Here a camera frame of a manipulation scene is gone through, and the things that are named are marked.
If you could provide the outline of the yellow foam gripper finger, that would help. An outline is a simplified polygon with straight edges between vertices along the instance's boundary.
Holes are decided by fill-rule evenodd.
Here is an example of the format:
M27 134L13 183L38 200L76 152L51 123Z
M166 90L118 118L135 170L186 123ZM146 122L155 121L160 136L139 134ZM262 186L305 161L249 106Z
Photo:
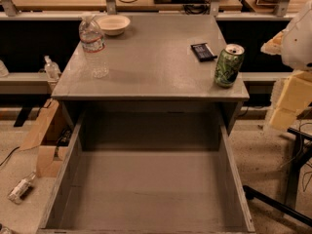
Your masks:
M294 71L273 89L269 126L285 131L312 102L312 72Z
M273 38L271 38L268 42L264 43L260 50L271 56L281 54L281 45L283 39L284 31L280 31Z

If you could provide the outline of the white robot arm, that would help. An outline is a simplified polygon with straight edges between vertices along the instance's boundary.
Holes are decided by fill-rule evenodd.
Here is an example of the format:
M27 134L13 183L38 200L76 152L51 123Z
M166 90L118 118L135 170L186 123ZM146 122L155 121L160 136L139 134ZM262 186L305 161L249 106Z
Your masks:
M292 69L290 76L274 84L266 115L269 127L285 131L312 102L312 1L260 50L280 55L282 63Z

